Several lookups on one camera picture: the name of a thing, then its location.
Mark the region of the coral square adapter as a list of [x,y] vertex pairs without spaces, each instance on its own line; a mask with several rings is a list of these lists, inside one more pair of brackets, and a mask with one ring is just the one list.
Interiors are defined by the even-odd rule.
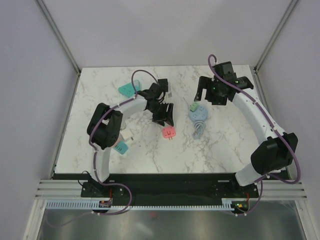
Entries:
[[164,139],[172,140],[176,136],[176,130],[173,126],[166,126],[161,132]]

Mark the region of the green cube plug adapter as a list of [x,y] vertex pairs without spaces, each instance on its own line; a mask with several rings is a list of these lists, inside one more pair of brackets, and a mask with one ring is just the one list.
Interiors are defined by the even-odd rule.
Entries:
[[189,110],[191,112],[195,112],[198,108],[199,104],[197,102],[193,102],[190,106],[189,106]]

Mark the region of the blue round power strip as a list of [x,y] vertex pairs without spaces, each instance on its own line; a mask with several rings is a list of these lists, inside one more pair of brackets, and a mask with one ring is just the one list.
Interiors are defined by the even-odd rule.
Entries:
[[189,109],[188,117],[193,122],[194,132],[192,134],[192,137],[194,140],[199,140],[203,135],[206,127],[205,121],[207,120],[208,115],[208,109],[200,104],[198,104],[198,108],[195,112],[191,112]]

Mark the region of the black cube socket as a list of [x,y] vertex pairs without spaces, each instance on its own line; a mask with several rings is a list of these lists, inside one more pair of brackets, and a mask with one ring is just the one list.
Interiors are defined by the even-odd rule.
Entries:
[[163,92],[167,93],[169,91],[169,82],[167,78],[161,78],[157,80]]

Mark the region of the teal triangular power strip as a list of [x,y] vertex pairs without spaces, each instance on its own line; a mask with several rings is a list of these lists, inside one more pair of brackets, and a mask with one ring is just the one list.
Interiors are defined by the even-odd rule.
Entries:
[[[139,80],[137,80],[137,79],[134,80],[133,84],[134,84],[134,87],[137,92],[141,90],[141,83]],[[126,98],[131,98],[132,96],[134,96],[136,94],[131,82],[129,82],[128,84],[125,84],[123,86],[120,86],[118,88],[118,92],[121,95],[125,96]]]

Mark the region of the pink cube socket adapter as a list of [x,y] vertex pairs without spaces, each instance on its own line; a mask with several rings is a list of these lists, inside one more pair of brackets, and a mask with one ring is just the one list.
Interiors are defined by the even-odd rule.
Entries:
[[113,148],[119,143],[119,142],[121,142],[123,140],[123,136],[120,134],[119,136],[118,136],[118,139],[116,140],[116,142],[114,143],[114,145],[112,146]]

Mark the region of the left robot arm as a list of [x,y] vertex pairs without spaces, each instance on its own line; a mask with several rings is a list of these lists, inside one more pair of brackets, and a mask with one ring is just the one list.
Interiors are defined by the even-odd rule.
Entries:
[[89,144],[94,149],[90,174],[95,180],[92,191],[99,197],[106,196],[110,191],[110,185],[105,181],[110,176],[110,154],[112,147],[117,144],[124,120],[147,110],[152,113],[152,122],[161,126],[166,124],[174,126],[174,104],[164,103],[162,100],[168,91],[168,80],[164,78],[114,106],[104,103],[97,105],[86,131],[89,135]]

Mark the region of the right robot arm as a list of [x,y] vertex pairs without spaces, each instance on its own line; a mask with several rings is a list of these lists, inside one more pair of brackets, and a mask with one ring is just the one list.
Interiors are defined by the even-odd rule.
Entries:
[[229,191],[235,197],[242,196],[247,186],[270,176],[277,180],[275,171],[295,164],[296,179],[284,180],[286,184],[296,184],[301,177],[300,165],[295,154],[298,138],[294,133],[286,133],[271,117],[254,90],[254,85],[246,77],[238,77],[231,62],[209,64],[213,77],[201,76],[194,100],[205,99],[214,106],[233,103],[251,126],[258,148],[251,154],[250,163],[235,173],[235,181],[229,184]]

